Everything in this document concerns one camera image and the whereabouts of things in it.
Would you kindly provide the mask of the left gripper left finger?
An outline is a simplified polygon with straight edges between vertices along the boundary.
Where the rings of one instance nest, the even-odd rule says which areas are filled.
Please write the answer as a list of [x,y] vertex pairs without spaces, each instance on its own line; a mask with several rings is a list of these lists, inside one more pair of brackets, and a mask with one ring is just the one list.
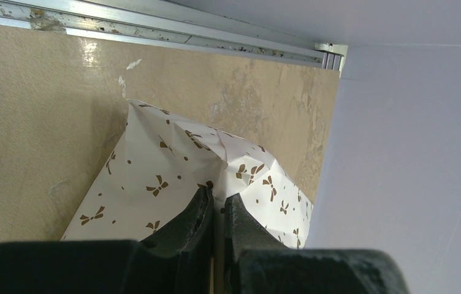
[[198,188],[187,207],[140,241],[144,293],[208,293],[213,244],[213,196]]

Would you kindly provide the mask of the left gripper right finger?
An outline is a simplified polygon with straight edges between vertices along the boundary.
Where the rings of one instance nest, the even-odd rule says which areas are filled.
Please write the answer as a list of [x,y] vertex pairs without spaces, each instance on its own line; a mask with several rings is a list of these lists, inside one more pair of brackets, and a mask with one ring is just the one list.
[[245,208],[240,194],[225,201],[224,285],[227,293],[289,293],[281,254],[289,250]]

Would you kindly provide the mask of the white patterned paper bag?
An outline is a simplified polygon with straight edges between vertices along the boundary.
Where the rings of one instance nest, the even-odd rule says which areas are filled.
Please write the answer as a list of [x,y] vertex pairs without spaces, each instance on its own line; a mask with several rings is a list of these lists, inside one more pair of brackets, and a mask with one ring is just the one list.
[[63,239],[142,240],[207,187],[217,212],[239,194],[276,240],[305,246],[313,203],[263,146],[139,100],[128,105],[126,130]]

